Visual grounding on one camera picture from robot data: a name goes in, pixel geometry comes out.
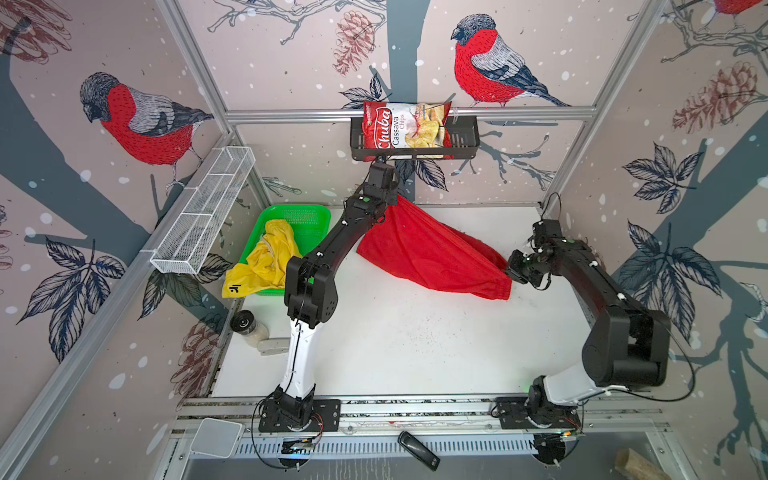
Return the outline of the yellow shorts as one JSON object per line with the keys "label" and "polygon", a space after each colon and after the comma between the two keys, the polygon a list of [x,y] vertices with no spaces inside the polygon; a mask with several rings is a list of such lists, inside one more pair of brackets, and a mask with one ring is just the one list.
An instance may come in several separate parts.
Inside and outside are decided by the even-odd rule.
{"label": "yellow shorts", "polygon": [[291,225],[269,220],[246,263],[237,263],[225,274],[224,298],[242,298],[265,290],[284,289],[287,264],[300,254]]}

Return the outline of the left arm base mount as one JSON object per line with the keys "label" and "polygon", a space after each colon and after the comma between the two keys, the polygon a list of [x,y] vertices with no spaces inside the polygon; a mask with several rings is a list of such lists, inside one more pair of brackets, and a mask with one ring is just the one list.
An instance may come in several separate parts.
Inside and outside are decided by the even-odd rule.
{"label": "left arm base mount", "polygon": [[280,386],[267,396],[257,410],[260,433],[337,432],[341,417],[339,399],[316,400],[312,388],[306,397],[294,397]]}

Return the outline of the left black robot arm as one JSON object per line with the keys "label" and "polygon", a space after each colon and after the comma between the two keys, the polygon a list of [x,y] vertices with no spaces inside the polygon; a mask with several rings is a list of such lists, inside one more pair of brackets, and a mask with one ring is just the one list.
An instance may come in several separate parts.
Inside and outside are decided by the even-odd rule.
{"label": "left black robot arm", "polygon": [[320,244],[287,263],[284,303],[291,336],[284,378],[273,392],[278,412],[299,426],[309,422],[315,392],[315,336],[338,307],[336,273],[358,241],[384,221],[398,201],[398,176],[383,159],[344,202],[340,219]]}

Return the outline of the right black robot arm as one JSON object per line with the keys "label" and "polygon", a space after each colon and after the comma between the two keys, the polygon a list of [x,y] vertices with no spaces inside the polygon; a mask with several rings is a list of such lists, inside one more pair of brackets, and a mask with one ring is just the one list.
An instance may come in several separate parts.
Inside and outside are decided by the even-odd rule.
{"label": "right black robot arm", "polygon": [[554,277],[569,282],[589,310],[590,332],[581,360],[538,377],[529,388],[532,409],[575,406],[607,391],[656,387],[667,374],[670,320],[650,310],[616,283],[581,240],[566,238],[560,223],[533,224],[532,251],[513,251],[506,273],[515,282],[544,290]]}

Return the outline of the red shorts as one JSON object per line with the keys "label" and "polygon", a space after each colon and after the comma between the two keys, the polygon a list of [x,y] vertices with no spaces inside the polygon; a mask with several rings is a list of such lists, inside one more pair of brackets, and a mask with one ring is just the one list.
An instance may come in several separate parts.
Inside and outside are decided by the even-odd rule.
{"label": "red shorts", "polygon": [[500,253],[402,196],[362,238],[357,253],[383,271],[429,290],[486,300],[510,298],[512,280]]}

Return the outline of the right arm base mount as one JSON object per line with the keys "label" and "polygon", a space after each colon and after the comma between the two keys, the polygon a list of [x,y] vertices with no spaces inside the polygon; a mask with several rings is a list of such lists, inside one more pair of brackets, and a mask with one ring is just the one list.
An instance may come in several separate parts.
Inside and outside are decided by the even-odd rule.
{"label": "right arm base mount", "polygon": [[552,403],[544,388],[544,376],[537,377],[526,395],[497,397],[489,411],[503,430],[580,429],[576,406]]}

